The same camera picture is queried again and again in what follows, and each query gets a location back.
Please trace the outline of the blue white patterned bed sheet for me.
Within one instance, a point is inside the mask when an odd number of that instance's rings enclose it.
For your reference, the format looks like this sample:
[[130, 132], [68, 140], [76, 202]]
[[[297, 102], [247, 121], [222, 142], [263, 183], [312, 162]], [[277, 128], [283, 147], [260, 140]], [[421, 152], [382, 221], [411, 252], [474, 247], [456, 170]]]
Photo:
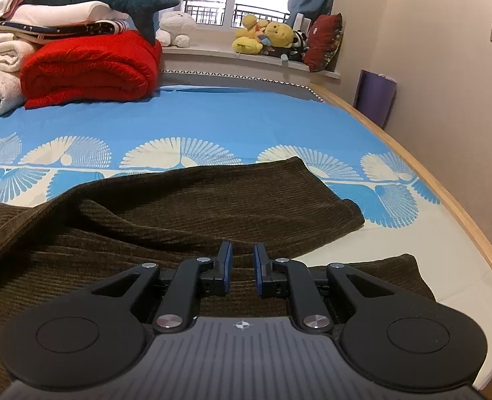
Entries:
[[414, 161], [349, 112], [314, 97], [257, 89], [171, 86], [136, 102], [18, 108], [0, 117], [0, 202], [34, 206], [84, 182], [198, 165], [297, 157], [364, 215], [357, 232], [303, 261], [413, 255], [436, 299], [474, 319], [492, 378], [492, 268]]

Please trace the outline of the dark red cushion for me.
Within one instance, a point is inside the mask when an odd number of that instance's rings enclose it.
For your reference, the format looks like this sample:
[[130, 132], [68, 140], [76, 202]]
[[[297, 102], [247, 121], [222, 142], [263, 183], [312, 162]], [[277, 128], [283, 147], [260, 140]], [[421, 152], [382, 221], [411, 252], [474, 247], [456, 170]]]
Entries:
[[310, 72], [326, 70], [338, 55], [344, 34], [344, 18], [336, 15], [320, 15], [308, 31], [308, 49], [303, 62]]

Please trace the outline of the purple box by wall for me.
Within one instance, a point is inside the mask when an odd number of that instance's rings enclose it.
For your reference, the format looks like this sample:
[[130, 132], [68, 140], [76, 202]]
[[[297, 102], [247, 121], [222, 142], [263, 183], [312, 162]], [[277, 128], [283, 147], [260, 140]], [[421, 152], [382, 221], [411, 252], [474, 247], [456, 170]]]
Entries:
[[397, 82], [383, 74], [361, 70], [354, 95], [354, 108], [384, 128], [397, 94]]

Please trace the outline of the cream folded blanket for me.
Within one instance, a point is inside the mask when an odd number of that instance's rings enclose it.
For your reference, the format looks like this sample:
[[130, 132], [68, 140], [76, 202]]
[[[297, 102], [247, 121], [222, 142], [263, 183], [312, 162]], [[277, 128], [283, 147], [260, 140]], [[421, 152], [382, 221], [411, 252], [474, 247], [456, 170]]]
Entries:
[[19, 72], [25, 59], [36, 50], [32, 43], [18, 39], [12, 33], [0, 33], [0, 70], [8, 73]]

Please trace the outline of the yellow duck plush toy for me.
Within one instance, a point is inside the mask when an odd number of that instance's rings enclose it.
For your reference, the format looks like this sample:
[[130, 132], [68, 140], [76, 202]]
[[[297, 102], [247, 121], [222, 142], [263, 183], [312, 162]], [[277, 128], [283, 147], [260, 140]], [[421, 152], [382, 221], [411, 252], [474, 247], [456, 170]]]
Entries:
[[263, 48], [260, 35], [264, 33], [269, 21], [247, 14], [241, 20], [242, 27], [235, 32], [232, 50], [240, 54], [259, 54]]

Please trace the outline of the white plush toy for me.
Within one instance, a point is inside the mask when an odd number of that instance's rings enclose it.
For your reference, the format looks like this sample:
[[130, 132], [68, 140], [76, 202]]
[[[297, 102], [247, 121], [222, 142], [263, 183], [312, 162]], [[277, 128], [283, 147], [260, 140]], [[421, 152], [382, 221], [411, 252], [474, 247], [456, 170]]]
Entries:
[[156, 39], [163, 47], [187, 48], [190, 44], [190, 34], [195, 29], [196, 22], [191, 15], [181, 11], [167, 11], [159, 19]]

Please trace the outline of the wooden bed frame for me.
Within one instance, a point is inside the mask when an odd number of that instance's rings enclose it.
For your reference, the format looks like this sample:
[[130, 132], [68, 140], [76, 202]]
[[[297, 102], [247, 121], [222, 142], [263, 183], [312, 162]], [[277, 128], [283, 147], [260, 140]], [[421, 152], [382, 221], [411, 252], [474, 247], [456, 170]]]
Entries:
[[[487, 239], [484, 232], [479, 228], [471, 216], [464, 210], [462, 205], [451, 195], [451, 193], [423, 166], [409, 151], [407, 151], [393, 137], [387, 134], [383, 129], [373, 123], [369, 118], [362, 115], [358, 110], [349, 105], [338, 95], [331, 92], [329, 89], [315, 83], [311, 83], [309, 88], [317, 94], [324, 102], [333, 107], [340, 107], [357, 119], [363, 126], [373, 132], [381, 139], [389, 148], [395, 151], [402, 160], [408, 164], [411, 169], [416, 172], [425, 183], [428, 185], [440, 201], [448, 209], [450, 214], [455, 218], [459, 225], [464, 229], [464, 232], [471, 238], [476, 245], [480, 254], [486, 259], [487, 264], [492, 269], [492, 244]], [[483, 389], [483, 394], [489, 399], [492, 399], [492, 379]]]

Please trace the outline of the white pillow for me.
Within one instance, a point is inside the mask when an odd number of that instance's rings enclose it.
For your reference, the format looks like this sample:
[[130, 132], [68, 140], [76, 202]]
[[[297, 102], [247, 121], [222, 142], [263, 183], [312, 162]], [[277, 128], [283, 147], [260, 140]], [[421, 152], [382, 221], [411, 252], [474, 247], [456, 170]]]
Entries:
[[103, 20], [126, 20], [127, 14], [100, 1], [72, 5], [20, 5], [9, 22], [40, 27], [75, 26]]

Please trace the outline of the dark brown corduroy pants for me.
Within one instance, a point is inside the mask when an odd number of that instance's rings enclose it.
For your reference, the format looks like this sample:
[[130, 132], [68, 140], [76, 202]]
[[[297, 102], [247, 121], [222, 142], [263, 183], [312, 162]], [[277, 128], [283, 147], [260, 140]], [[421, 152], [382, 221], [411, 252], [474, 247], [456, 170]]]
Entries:
[[[0, 330], [38, 303], [144, 262], [175, 268], [232, 243], [232, 283], [205, 316], [282, 316], [257, 296], [252, 250], [295, 258], [364, 225], [360, 208], [299, 159], [108, 178], [28, 208], [0, 203]], [[10, 379], [0, 361], [0, 393]]]

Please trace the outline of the yellow bear plush toy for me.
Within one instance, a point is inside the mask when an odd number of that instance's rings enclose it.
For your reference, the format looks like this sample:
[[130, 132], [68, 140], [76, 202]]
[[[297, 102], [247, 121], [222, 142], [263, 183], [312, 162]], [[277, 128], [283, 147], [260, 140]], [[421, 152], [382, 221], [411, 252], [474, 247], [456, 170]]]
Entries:
[[294, 32], [287, 24], [269, 22], [258, 34], [257, 39], [264, 46], [291, 48]]

